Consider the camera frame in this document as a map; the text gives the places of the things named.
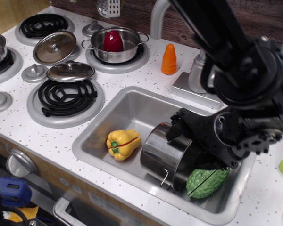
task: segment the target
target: toy carrot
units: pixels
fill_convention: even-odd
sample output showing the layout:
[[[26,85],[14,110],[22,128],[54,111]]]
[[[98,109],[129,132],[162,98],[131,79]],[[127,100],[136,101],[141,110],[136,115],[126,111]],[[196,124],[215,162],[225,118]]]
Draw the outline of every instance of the toy carrot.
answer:
[[[165,54],[162,58],[161,72],[164,74],[174,74],[177,71],[177,59],[175,47],[173,44],[168,44]]]

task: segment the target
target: red toy vegetable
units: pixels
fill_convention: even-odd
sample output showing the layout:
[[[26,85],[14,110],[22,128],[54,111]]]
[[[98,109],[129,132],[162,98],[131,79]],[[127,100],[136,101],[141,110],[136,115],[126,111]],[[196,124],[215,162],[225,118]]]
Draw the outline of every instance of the red toy vegetable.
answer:
[[[123,41],[117,31],[110,31],[104,39],[104,51],[106,52],[122,52],[124,51]]]

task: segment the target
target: speckled countertop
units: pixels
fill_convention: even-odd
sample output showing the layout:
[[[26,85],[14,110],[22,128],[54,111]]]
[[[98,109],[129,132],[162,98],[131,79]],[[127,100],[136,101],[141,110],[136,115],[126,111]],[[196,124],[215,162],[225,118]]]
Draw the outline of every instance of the speckled countertop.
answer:
[[[85,16],[53,7],[45,9],[42,13],[57,13],[70,18],[75,24],[74,34],[78,44],[86,39],[82,35],[82,28],[93,21]],[[99,24],[104,27],[111,25],[103,22]],[[68,129],[51,129],[34,122],[27,112],[26,101],[30,92],[38,84],[24,82],[21,78],[22,71],[36,63],[33,59],[34,47],[19,43],[14,33],[15,28],[12,28],[3,35],[7,39],[7,46],[14,48],[22,56],[23,66],[16,76],[0,84],[0,91],[8,92],[14,99],[12,106],[0,113],[0,134],[164,225],[208,225],[163,200],[77,159],[71,150],[72,143],[91,121]],[[179,70],[176,74],[167,76],[160,72],[160,67],[162,56],[169,43],[166,40],[150,39],[147,43],[150,50],[148,62],[132,73],[111,75],[96,72],[93,78],[103,88],[104,107],[122,88],[139,86],[214,112],[170,93],[171,86],[178,76],[182,72],[190,71],[192,61],[199,54],[199,50],[173,43]],[[85,50],[81,46],[80,51],[76,61],[86,62]],[[283,225],[283,175],[278,169],[282,159],[283,140],[271,146],[269,154],[257,156],[238,212],[228,225]]]

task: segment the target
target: green toy vegetable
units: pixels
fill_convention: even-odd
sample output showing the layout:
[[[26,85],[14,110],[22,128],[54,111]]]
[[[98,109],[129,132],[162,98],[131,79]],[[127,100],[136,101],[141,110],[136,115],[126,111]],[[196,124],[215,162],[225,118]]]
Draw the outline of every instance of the green toy vegetable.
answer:
[[[229,172],[230,168],[227,170],[194,170],[186,184],[188,196],[195,199],[208,197],[220,187]]]

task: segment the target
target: oven door handle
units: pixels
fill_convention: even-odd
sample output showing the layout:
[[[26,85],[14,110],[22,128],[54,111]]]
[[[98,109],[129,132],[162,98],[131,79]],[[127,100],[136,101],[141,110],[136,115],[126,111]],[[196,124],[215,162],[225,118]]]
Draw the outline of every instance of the oven door handle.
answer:
[[[53,206],[53,216],[67,226],[87,226],[78,219],[74,218],[66,211],[69,210],[70,201],[60,197],[56,204]]]

